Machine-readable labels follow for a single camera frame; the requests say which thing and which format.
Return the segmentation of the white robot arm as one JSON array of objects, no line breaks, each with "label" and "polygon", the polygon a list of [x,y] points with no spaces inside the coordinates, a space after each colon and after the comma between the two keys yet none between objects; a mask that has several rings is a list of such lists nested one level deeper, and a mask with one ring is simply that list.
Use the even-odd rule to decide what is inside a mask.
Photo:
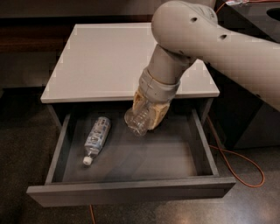
[{"label": "white robot arm", "polygon": [[139,136],[155,129],[165,117],[184,71],[202,60],[280,109],[280,46],[218,25],[208,6],[170,1],[151,20],[157,45],[139,78],[133,106],[125,122]]}]

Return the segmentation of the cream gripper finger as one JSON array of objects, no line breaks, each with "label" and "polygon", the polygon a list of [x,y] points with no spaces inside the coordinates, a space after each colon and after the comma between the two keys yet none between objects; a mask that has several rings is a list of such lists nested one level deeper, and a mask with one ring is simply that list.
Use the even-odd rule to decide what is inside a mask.
[{"label": "cream gripper finger", "polygon": [[134,99],[133,99],[133,106],[132,106],[133,112],[138,113],[139,111],[144,109],[145,104],[146,104],[146,98],[139,90],[137,90],[134,94]]},{"label": "cream gripper finger", "polygon": [[152,103],[149,105],[149,124],[148,130],[154,130],[164,119],[168,109],[170,107],[170,103]]}]

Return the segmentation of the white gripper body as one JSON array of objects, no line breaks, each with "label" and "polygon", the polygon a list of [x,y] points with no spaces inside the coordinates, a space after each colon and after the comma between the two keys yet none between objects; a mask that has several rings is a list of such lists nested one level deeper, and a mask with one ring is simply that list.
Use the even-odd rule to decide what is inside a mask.
[{"label": "white gripper body", "polygon": [[180,82],[176,84],[163,84],[155,80],[145,68],[139,78],[138,89],[142,95],[152,103],[170,102],[176,95]]}]

